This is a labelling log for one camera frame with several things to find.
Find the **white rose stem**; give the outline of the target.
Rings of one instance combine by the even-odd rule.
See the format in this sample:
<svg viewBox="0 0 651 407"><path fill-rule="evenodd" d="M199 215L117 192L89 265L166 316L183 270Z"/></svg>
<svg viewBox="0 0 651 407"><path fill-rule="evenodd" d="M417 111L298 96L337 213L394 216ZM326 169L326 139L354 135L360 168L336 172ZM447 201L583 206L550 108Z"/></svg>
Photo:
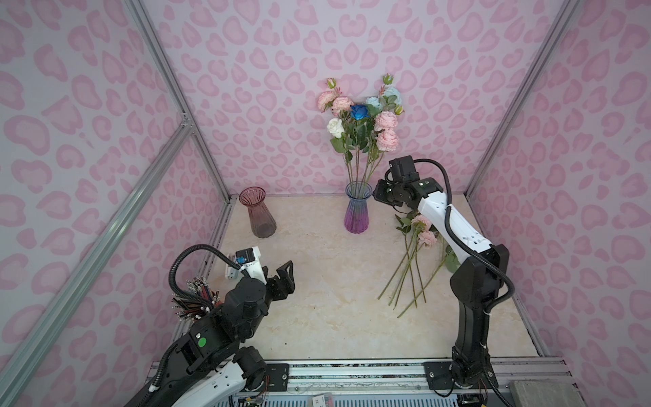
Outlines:
<svg viewBox="0 0 651 407"><path fill-rule="evenodd" d="M348 174L349 182L352 182L353 172L351 167L352 154L346 144L346 133L343 122L339 118L333 118L327 123L327 130L331 134L331 144L333 149L342 155L344 165Z"/></svg>

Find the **dark red glass vase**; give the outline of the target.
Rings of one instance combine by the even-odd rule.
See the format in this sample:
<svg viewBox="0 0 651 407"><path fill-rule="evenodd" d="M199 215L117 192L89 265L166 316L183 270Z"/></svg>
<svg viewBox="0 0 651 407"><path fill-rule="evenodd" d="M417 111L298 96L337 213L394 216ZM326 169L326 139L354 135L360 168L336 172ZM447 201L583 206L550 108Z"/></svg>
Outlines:
<svg viewBox="0 0 651 407"><path fill-rule="evenodd" d="M276 221L265 203L266 192L261 187L246 188L239 194L239 202L247 208L252 233L267 238L276 232Z"/></svg>

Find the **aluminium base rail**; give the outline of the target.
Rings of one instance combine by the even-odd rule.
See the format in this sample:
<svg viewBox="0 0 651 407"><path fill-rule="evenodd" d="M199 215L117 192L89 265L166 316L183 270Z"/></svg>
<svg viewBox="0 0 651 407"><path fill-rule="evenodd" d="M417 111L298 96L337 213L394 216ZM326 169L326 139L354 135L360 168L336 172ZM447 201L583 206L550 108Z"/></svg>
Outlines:
<svg viewBox="0 0 651 407"><path fill-rule="evenodd" d="M474 362L452 359L264 361L254 348L228 362L188 371L159 363L131 406L236 406L241 394L262 404L275 395L357 394L385 400L417 393L459 406L582 406L574 378L560 358L498 357L486 349Z"/></svg>

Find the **pink peony stem with bud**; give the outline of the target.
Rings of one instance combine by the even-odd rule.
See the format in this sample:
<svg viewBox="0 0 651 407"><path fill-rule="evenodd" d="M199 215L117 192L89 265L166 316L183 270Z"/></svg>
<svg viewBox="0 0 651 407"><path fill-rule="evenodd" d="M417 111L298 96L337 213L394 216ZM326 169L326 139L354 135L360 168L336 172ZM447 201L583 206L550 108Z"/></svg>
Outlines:
<svg viewBox="0 0 651 407"><path fill-rule="evenodd" d="M386 153L398 149L399 138L396 132L398 116L393 111L383 111L375 117L371 135L369 135L367 164L364 170L363 181L371 183L371 178L379 166L379 162Z"/></svg>

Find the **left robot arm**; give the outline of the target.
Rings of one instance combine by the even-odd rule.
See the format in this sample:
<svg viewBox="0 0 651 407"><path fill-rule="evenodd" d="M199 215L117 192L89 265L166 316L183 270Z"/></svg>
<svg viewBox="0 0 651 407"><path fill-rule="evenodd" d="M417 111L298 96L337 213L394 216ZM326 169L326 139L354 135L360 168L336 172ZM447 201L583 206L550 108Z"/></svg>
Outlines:
<svg viewBox="0 0 651 407"><path fill-rule="evenodd" d="M242 277L224 301L195 322L164 352L154 377L128 406L171 406L195 384L215 373L205 392L229 398L242 389L256 391L266 384L267 365L251 339L271 303L295 291L294 264L288 261L266 283Z"/></svg>

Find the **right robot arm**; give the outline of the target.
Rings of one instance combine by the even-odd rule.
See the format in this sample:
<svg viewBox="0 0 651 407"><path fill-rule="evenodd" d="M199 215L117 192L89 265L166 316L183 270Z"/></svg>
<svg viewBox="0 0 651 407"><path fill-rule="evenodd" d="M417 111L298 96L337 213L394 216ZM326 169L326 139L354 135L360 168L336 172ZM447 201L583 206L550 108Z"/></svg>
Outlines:
<svg viewBox="0 0 651 407"><path fill-rule="evenodd" d="M408 206L432 224L459 261L450 278L459 302L459 330L452 347L449 371L439 381L456 388L498 382L490 364L488 333L493 308L515 293L506 275L510 253L503 244L483 237L453 205L449 176L433 159L410 156L393 159L373 193L376 201Z"/></svg>

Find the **purple gradient glass vase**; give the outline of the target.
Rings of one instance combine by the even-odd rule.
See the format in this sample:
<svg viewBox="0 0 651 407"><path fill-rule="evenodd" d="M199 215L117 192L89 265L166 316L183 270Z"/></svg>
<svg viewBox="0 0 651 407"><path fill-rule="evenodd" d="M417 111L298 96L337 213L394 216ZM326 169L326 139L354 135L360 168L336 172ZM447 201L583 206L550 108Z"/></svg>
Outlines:
<svg viewBox="0 0 651 407"><path fill-rule="evenodd" d="M372 195L372 188L367 182L354 181L347 185L345 192L349 205L344 217L344 226L353 234L361 234L367 230L370 223L367 202Z"/></svg>

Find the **red pen holder cup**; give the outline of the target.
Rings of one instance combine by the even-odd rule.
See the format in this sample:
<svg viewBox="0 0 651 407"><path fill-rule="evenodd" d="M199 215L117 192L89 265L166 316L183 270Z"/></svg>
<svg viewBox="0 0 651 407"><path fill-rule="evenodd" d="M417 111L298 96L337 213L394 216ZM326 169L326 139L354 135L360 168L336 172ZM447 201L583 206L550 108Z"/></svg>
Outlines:
<svg viewBox="0 0 651 407"><path fill-rule="evenodd" d="M205 277L187 280L188 295L174 294L172 308L182 321L198 321L221 304L220 292L210 288Z"/></svg>

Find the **light blue rose stem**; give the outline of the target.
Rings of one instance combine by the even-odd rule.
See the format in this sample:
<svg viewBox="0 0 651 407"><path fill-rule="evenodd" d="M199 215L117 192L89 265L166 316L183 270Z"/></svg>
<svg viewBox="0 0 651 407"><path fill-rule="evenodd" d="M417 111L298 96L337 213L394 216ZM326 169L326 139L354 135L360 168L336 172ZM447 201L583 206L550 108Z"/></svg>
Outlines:
<svg viewBox="0 0 651 407"><path fill-rule="evenodd" d="M403 114L403 99L400 91L393 86L393 76L386 74L381 79L378 95L366 98L364 105L369 117L375 118L382 112L391 112L397 116Z"/></svg>

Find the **pink peony stem pile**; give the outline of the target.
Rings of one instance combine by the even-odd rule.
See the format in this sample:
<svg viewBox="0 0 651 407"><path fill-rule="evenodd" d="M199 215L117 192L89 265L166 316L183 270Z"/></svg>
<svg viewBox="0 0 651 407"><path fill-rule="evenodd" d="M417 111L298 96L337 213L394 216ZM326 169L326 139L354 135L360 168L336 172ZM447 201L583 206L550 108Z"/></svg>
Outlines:
<svg viewBox="0 0 651 407"><path fill-rule="evenodd" d="M412 308L416 309L420 303L427 303L427 288L432 284L439 271L446 269L455 273L460 267L460 262L437 227L419 211L402 213L400 216L396 215L395 218L398 221L396 229L403 237L403 256L377 298L386 297L388 305L394 310L404 300L405 307L398 314L398 318L401 318ZM423 249L438 249L440 251L435 266L428 276L425 276L423 267L420 265L420 252Z"/></svg>

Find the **large pink peony stem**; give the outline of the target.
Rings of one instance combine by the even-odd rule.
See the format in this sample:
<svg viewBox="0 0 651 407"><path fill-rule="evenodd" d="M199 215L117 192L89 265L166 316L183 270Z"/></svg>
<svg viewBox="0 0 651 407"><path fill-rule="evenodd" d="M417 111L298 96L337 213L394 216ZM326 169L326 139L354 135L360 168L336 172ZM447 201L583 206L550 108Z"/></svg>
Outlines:
<svg viewBox="0 0 651 407"><path fill-rule="evenodd" d="M330 111L333 115L333 118L339 118L343 122L343 127L346 133L346 144L349 148L351 154L354 147L349 141L349 127L351 119L351 108L353 107L353 101L349 97L345 97L342 94L341 89L337 86L337 80L335 78L329 77L325 80L327 85L327 90L321 93L317 98L317 108L321 113Z"/></svg>

